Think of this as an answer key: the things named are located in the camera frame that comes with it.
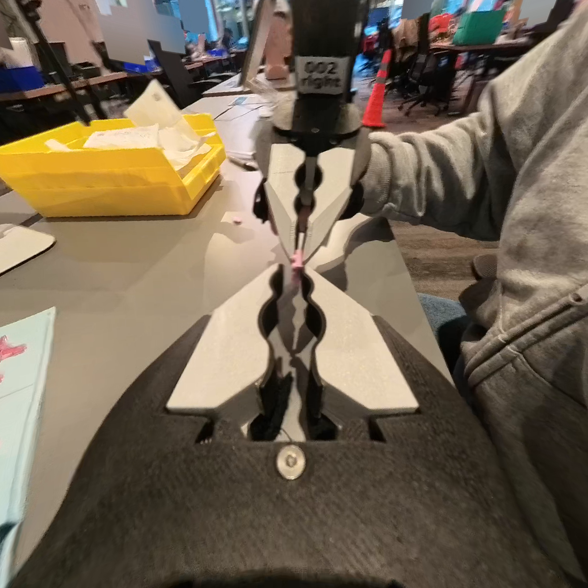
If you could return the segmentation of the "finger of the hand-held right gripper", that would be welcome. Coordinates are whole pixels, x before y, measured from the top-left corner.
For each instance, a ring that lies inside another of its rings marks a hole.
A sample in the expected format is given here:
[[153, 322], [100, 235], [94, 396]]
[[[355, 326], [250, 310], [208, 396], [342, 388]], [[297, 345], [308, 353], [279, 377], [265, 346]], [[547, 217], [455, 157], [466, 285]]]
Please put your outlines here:
[[295, 175], [305, 158], [304, 151], [291, 143], [275, 143], [270, 149], [266, 196], [277, 236], [286, 253], [296, 250], [299, 187]]
[[307, 218], [303, 259], [309, 260], [322, 246], [349, 202], [356, 151], [337, 146], [318, 155], [322, 180], [313, 192], [314, 207]]

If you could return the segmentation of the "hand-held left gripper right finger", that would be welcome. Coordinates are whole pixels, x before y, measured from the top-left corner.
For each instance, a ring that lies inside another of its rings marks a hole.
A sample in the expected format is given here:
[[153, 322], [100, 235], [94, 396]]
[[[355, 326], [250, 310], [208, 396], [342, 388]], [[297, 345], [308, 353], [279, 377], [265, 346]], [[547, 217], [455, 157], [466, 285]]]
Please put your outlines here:
[[310, 438], [335, 439], [358, 420], [416, 414], [419, 402], [376, 317], [315, 270], [305, 270], [301, 292], [315, 338], [306, 387]]

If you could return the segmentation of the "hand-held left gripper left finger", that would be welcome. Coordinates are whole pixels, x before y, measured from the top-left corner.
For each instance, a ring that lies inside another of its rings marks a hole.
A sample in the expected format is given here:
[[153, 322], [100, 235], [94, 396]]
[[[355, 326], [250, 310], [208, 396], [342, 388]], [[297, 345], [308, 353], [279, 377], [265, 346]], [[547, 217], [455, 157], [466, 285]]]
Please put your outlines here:
[[270, 335], [279, 323], [285, 268], [273, 264], [209, 316], [166, 410], [231, 422], [252, 440], [285, 440], [293, 375]]

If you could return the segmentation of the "grey desk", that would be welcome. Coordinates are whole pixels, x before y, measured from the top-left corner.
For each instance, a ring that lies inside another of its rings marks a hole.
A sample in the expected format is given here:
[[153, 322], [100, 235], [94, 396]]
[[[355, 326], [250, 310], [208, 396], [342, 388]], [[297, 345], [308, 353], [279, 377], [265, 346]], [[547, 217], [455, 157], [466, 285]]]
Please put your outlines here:
[[[14, 571], [29, 557], [67, 492], [107, 413], [138, 375], [201, 316], [274, 263], [278, 239], [252, 214], [258, 172], [226, 160], [187, 217], [44, 219], [23, 199], [1, 196], [1, 222], [23, 221], [55, 245], [1, 276], [1, 326], [56, 308], [51, 359], [25, 518]], [[384, 219], [361, 214], [334, 225], [309, 262], [371, 313], [381, 316], [451, 380], [417, 298], [398, 242]], [[286, 274], [280, 331], [271, 334], [283, 370], [302, 384], [312, 343], [303, 300]]]

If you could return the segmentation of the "silver laptop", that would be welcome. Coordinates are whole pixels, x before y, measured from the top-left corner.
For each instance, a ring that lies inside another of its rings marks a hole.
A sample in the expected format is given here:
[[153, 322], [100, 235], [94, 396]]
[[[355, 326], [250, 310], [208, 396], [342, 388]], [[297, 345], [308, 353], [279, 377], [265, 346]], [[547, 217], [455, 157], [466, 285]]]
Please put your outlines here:
[[257, 77], [269, 37], [275, 6], [276, 1], [258, 1], [254, 9], [254, 25], [240, 74], [240, 86], [252, 93], [263, 92]]

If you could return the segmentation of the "orange traffic cone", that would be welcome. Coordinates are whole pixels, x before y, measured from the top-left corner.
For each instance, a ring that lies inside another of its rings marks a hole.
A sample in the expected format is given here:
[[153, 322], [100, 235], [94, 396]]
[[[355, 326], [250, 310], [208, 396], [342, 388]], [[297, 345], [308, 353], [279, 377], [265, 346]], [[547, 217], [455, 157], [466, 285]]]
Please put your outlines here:
[[373, 82], [371, 95], [367, 102], [362, 118], [362, 125], [368, 129], [383, 129], [383, 105], [386, 94], [386, 82], [393, 50], [387, 48], [382, 56], [378, 73]]

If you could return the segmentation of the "black office chair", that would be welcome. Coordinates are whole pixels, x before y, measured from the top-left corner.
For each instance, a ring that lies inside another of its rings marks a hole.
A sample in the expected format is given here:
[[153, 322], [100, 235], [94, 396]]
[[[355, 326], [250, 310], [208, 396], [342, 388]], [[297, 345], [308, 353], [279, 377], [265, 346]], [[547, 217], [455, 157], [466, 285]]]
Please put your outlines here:
[[180, 55], [163, 50], [157, 40], [148, 40], [148, 44], [163, 71], [168, 94], [174, 103], [183, 109], [200, 100], [205, 90], [193, 79]]

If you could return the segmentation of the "pile of clear plastic bags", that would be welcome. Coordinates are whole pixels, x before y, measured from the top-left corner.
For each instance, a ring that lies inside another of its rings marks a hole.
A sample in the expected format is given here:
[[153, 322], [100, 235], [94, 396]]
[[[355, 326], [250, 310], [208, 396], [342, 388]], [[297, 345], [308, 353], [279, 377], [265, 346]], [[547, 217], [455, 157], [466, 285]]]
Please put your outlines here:
[[132, 127], [95, 131], [85, 141], [84, 149], [156, 148], [176, 172], [185, 174], [182, 169], [189, 166], [196, 156], [206, 155], [211, 149], [208, 140], [217, 134], [215, 130], [197, 134], [155, 79], [124, 115], [133, 124]]

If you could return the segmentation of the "green storage bin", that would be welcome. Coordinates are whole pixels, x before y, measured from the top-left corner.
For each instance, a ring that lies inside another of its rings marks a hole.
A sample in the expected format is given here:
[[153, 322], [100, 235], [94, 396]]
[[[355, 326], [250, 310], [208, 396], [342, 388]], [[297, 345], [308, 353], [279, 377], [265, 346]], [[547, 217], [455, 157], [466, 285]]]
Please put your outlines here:
[[459, 47], [493, 44], [503, 28], [505, 9], [465, 12], [459, 20], [452, 44]]

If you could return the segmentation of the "person's grey hoodie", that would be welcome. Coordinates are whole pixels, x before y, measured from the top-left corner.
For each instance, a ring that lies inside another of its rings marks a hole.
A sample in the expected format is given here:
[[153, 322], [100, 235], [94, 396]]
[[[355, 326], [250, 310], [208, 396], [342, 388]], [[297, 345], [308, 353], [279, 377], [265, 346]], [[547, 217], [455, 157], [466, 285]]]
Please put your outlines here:
[[587, 5], [467, 121], [462, 224], [499, 250], [465, 376], [541, 547], [587, 587]]

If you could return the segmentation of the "yellow bin with plastic bags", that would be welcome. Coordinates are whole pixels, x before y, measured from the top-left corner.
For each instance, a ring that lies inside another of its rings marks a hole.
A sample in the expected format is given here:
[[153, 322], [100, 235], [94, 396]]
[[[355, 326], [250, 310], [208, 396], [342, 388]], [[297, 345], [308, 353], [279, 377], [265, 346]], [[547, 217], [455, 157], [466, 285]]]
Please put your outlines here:
[[44, 217], [185, 216], [219, 176], [226, 152], [209, 114], [184, 120], [210, 147], [187, 173], [157, 147], [84, 147], [93, 132], [133, 127], [121, 118], [73, 122], [1, 146], [1, 179]]

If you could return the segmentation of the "brown wooden table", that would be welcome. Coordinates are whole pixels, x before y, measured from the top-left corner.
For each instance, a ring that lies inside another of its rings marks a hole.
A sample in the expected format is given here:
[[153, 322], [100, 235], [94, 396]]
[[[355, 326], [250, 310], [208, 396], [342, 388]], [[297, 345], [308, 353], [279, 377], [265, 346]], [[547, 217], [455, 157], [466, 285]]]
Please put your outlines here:
[[[111, 85], [119, 82], [126, 81], [147, 81], [151, 79], [151, 74], [148, 73], [137, 73], [137, 72], [111, 72], [106, 75], [99, 77], [92, 77], [87, 79], [79, 79], [70, 82], [71, 88], [74, 91], [82, 91], [90, 88], [94, 88], [101, 85]], [[23, 100], [47, 98], [50, 96], [56, 96], [60, 93], [68, 93], [69, 90], [64, 84], [49, 84], [44, 85], [41, 88], [18, 91], [18, 92], [2, 92], [1, 102], [12, 103], [21, 102]]]

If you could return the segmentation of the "open instruction booklet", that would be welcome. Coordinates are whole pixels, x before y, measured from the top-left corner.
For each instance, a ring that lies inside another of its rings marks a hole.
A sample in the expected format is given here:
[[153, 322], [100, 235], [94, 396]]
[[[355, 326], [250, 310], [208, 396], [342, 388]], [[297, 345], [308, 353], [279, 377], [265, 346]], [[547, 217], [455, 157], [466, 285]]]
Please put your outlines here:
[[1, 327], [1, 587], [13, 576], [54, 337], [54, 307]]

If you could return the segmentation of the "black light stand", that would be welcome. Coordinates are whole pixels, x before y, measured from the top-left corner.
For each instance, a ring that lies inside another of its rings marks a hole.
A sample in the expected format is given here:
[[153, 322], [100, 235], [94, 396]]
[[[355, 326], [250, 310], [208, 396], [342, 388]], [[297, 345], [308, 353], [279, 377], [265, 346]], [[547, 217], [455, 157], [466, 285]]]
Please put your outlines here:
[[42, 54], [46, 57], [48, 62], [55, 68], [59, 83], [64, 86], [67, 94], [74, 107], [77, 118], [85, 125], [89, 126], [91, 118], [86, 112], [84, 105], [77, 95], [77, 91], [72, 85], [70, 78], [65, 72], [63, 65], [59, 62], [54, 50], [49, 45], [49, 42], [40, 27], [40, 13], [39, 9], [42, 6], [42, 1], [15, 1], [17, 8], [23, 18], [28, 23], [33, 32]]

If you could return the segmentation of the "blue storage bin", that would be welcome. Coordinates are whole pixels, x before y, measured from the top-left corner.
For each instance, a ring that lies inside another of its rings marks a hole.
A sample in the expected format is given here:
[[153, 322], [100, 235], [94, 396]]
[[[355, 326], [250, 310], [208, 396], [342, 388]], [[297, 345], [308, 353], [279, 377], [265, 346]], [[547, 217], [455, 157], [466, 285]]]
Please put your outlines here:
[[45, 83], [34, 65], [25, 67], [1, 67], [1, 93], [26, 92], [40, 89]]

